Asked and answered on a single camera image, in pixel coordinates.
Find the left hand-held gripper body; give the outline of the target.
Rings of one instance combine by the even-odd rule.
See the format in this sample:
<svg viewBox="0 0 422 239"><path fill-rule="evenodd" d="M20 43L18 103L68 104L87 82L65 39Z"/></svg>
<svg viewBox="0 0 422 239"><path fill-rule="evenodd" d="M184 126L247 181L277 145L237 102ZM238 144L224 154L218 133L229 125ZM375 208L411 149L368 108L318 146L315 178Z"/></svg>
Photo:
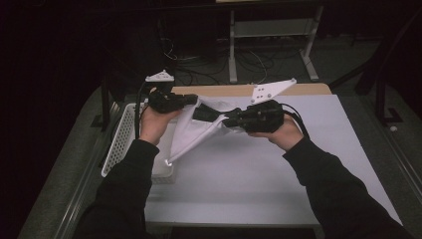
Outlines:
<svg viewBox="0 0 422 239"><path fill-rule="evenodd" d="M155 111L167 114L182 109L181 103L172 92L174 77L165 70L146 77L145 82L149 87L148 104Z"/></svg>

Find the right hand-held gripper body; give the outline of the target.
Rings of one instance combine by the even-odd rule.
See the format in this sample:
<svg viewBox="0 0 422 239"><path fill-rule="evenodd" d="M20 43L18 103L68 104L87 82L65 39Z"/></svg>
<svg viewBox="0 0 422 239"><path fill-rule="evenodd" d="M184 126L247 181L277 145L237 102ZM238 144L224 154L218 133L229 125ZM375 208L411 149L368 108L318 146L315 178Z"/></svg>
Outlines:
<svg viewBox="0 0 422 239"><path fill-rule="evenodd" d="M274 132L284 123L283 106L275 97L297 83L296 79L255 85L251 104L236 113L236 123L247 132Z"/></svg>

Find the white shorts with black waistband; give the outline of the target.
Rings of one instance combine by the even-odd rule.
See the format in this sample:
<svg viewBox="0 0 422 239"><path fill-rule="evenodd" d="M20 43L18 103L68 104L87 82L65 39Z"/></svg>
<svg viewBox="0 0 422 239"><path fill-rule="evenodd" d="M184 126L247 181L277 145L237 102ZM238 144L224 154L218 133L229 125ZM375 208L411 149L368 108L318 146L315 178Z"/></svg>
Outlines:
<svg viewBox="0 0 422 239"><path fill-rule="evenodd" d="M179 115L170 148L168 164L174 163L185 153L202 142L228 132L243 132L239 126L226 127L222 120L227 112L238 108L235 103L199 96L197 103L186 106Z"/></svg>

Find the white perforated plastic basket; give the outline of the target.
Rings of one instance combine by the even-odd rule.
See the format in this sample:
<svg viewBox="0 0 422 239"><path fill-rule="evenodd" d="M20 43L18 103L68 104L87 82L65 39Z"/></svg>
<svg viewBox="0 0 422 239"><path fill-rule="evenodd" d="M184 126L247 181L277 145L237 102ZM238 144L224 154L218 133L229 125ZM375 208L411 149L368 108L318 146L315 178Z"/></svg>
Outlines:
<svg viewBox="0 0 422 239"><path fill-rule="evenodd" d="M123 160L132 141L135 139L135 104L128 104L118 123L112 139L105 163L102 168L102 177L106 177L111 169ZM158 144L159 154L155 157L151 180L154 184L171 184L176 178L176 164L168 164L170 148L175 132L177 119L173 119Z"/></svg>

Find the person's left hand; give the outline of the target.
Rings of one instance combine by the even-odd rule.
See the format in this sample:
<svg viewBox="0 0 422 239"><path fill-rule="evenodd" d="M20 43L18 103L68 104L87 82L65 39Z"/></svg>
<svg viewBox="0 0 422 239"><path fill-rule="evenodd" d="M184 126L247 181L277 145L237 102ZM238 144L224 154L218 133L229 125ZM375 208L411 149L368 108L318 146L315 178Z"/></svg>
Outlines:
<svg viewBox="0 0 422 239"><path fill-rule="evenodd" d="M161 137L164 135L169 122L181 114L181 111L175 111L167 114L161 114L147 107L143 110L140 119L139 139L147 141L153 145L158 145Z"/></svg>

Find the person's right hand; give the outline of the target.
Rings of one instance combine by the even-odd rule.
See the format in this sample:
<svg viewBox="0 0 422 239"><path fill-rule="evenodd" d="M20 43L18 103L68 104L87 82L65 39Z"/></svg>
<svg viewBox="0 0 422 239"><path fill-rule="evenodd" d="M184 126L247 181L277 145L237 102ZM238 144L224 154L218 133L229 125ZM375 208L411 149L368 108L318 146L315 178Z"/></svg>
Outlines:
<svg viewBox="0 0 422 239"><path fill-rule="evenodd" d="M304 137L290 116L284 116L284 123L274 132L249 132L249 136L266 138L284 151L293 148Z"/></svg>

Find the black metal stand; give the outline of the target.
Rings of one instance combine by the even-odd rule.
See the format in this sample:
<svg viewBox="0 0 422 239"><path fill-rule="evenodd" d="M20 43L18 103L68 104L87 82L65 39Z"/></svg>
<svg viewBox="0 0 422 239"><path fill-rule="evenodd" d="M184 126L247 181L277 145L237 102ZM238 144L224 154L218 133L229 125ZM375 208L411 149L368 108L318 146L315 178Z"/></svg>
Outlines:
<svg viewBox="0 0 422 239"><path fill-rule="evenodd" d="M106 74L101 83L102 113L95 116L91 127L105 131L110 123L111 101L124 100L124 85L115 74Z"/></svg>
<svg viewBox="0 0 422 239"><path fill-rule="evenodd" d="M375 115L384 126L393 122L403 122L394 108L386 107L386 83L380 78L376 80Z"/></svg>

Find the grey metal desk frame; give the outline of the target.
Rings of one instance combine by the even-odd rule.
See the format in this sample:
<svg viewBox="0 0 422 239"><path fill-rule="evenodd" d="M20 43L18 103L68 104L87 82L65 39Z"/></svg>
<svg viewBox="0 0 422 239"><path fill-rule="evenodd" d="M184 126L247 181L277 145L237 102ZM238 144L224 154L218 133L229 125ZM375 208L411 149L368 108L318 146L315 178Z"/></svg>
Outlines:
<svg viewBox="0 0 422 239"><path fill-rule="evenodd" d="M310 54L313 48L320 18L323 12L322 6L317 6L312 18L296 18L283 20L257 20L238 21L234 10L230 12L229 25L229 83L237 84L237 65L235 58L235 40L255 37L291 37L305 36L307 42L300 50L300 56L312 82L317 82L319 77L313 65Z"/></svg>

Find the metal floor rail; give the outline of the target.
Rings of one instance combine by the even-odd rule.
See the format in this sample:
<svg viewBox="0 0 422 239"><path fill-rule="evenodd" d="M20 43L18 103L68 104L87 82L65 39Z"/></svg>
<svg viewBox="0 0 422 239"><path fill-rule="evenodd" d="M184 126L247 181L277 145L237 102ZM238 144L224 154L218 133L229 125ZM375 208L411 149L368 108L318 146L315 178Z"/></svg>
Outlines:
<svg viewBox="0 0 422 239"><path fill-rule="evenodd" d="M365 110L369 114L371 122L374 124L374 127L381 133L382 137L387 142L388 147L392 150L393 156L402 175L405 177L408 185L411 187L418 202L422 205L422 177L417 173L411 161L400 147L397 140L394 138L393 132L390 130L389 125L375 115L370 100L368 100L366 97L360 97L359 100L364 105Z"/></svg>
<svg viewBox="0 0 422 239"><path fill-rule="evenodd" d="M82 168L82 174L54 234L54 239L71 239L81 215L93 201L97 187L103 180L101 175L103 164L121 115L120 110L112 110L109 125L105 130L97 131L96 141L89 147L86 156L88 161Z"/></svg>

